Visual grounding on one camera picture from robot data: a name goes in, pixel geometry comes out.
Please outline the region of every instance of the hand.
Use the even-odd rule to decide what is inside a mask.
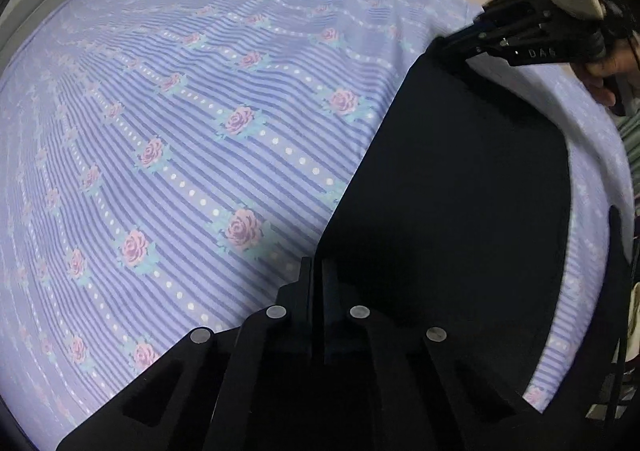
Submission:
[[[635,40],[632,40],[632,43],[640,57],[638,43]],[[617,41],[613,52],[602,61],[582,65],[572,63],[571,68],[594,100],[607,107],[616,103],[616,97],[604,87],[605,77],[626,74],[629,83],[640,89],[640,68],[631,46],[624,39]]]

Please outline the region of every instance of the silver screw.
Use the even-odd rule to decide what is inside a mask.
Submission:
[[[447,333],[444,329],[434,326],[427,330],[427,339],[434,343],[441,343],[447,338]]]
[[[209,332],[206,328],[196,328],[193,332],[191,332],[191,341],[196,343],[197,345],[206,343],[209,341],[211,337],[211,332]]]
[[[351,317],[355,317],[356,319],[366,319],[369,317],[371,310],[369,310],[366,306],[356,305],[352,306],[351,310],[349,310]]]
[[[273,305],[267,309],[267,317],[271,319],[280,319],[287,315],[287,309],[284,306]]]

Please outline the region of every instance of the person's thumb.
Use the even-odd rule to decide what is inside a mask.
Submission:
[[[626,74],[638,69],[631,47],[615,49],[610,56],[596,63],[587,63],[587,70],[595,77]]]

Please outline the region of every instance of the bed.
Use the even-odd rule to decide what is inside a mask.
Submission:
[[[191,328],[223,331],[273,302],[314,253],[410,67],[478,11],[465,0],[40,0],[3,25],[0,394],[37,449],[55,449]],[[470,64],[566,141],[562,279],[522,392],[544,411],[597,303],[610,206],[630,257],[628,164],[606,112],[559,67]]]

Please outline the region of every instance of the finger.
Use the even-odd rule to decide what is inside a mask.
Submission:
[[[582,81],[585,86],[595,86],[596,88],[602,88],[604,81],[601,77],[592,76],[585,65],[577,65],[571,63],[571,68],[574,71],[575,76]]]
[[[610,108],[616,103],[616,96],[606,88],[596,88],[595,86],[587,86],[587,90],[596,102]]]
[[[627,44],[617,47],[610,56],[596,63],[588,63],[587,70],[596,77],[609,77],[615,74],[626,74],[638,69],[633,50]]]

